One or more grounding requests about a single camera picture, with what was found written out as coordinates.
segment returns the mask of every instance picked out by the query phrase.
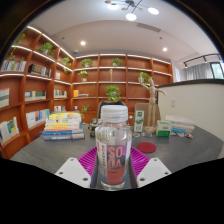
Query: white box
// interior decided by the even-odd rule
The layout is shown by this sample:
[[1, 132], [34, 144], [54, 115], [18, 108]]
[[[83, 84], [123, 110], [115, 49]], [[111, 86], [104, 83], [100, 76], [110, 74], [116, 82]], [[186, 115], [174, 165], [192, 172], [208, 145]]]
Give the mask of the white box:
[[142, 132], [144, 122], [144, 110], [135, 110], [134, 132]]

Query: green plant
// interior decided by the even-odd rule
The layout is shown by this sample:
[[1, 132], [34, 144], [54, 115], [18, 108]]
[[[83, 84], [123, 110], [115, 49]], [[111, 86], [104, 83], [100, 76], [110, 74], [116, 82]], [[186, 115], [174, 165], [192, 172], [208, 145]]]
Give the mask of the green plant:
[[81, 109], [82, 119], [85, 118], [85, 112], [86, 112], [87, 110], [91, 110], [91, 109], [89, 108], [89, 105], [84, 105], [83, 108]]
[[121, 59], [113, 58], [112, 63], [116, 63], [117, 65], [121, 65]]
[[45, 53], [45, 51], [47, 50], [49, 52], [49, 56], [50, 57], [54, 57], [54, 51], [52, 50], [53, 46], [50, 43], [44, 43], [43, 45], [40, 45], [38, 47], [38, 51], [40, 51], [41, 53]]
[[139, 78], [142, 77], [142, 78], [144, 79], [143, 83], [144, 83], [145, 85], [147, 85], [147, 86], [150, 86], [150, 84], [148, 84], [148, 80], [153, 78], [152, 76], [148, 75], [148, 74], [145, 73], [145, 72], [140, 72], [140, 73], [138, 74], [138, 77], [139, 77]]
[[61, 61], [66, 65], [68, 62], [70, 62], [70, 58], [69, 57], [64, 57], [61, 59]]
[[86, 76], [88, 75], [87, 71], [81, 71], [80, 73], [78, 73], [78, 75], [82, 75], [83, 78], [86, 78]]
[[22, 42], [22, 39], [25, 37], [25, 33], [22, 33], [19, 35], [19, 37], [15, 40], [14, 44], [15, 44], [15, 47], [13, 48], [10, 56], [9, 56], [9, 59], [8, 61], [15, 61], [15, 55], [13, 54], [16, 47]]
[[106, 95], [107, 99], [110, 101], [111, 99], [113, 101], [119, 101], [120, 100], [120, 91], [117, 86], [108, 86], [106, 88]]
[[80, 62], [80, 64], [81, 64], [82, 67], [85, 67], [86, 64], [88, 64], [89, 66], [92, 66], [93, 61], [90, 58], [86, 58], [86, 59], [83, 59]]

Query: box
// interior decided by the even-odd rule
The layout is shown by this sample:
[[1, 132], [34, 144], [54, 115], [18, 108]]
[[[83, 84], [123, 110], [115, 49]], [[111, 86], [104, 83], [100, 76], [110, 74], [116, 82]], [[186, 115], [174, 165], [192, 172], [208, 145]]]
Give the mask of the box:
[[144, 110], [135, 110], [134, 132], [142, 132], [144, 121]]
[[156, 136], [157, 137], [170, 137], [172, 124], [168, 121], [157, 121], [156, 123]]

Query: ceiling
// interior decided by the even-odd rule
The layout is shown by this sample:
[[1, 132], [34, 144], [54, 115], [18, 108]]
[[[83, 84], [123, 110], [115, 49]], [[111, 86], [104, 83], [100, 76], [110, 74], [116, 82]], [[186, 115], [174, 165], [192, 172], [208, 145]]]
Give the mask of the ceiling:
[[[143, 7], [143, 12], [134, 11], [137, 19], [130, 22], [125, 15], [132, 12], [132, 7], [127, 11], [121, 10], [124, 6], [109, 10], [104, 0], [66, 0], [44, 11], [30, 25], [43, 30], [73, 57], [132, 53], [174, 61], [184, 67], [183, 61], [218, 53], [199, 26], [175, 7], [161, 0], [142, 0], [140, 4], [156, 8], [159, 14], [150, 14]], [[138, 23], [160, 31], [139, 27]]]

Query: red circle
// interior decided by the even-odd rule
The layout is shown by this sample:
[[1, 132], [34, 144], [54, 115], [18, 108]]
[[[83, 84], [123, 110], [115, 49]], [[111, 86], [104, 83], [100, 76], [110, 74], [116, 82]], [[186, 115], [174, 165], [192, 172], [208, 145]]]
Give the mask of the red circle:
[[156, 146], [149, 142], [141, 142], [137, 145], [137, 149], [140, 150], [141, 152], [149, 153], [149, 152], [155, 152]]

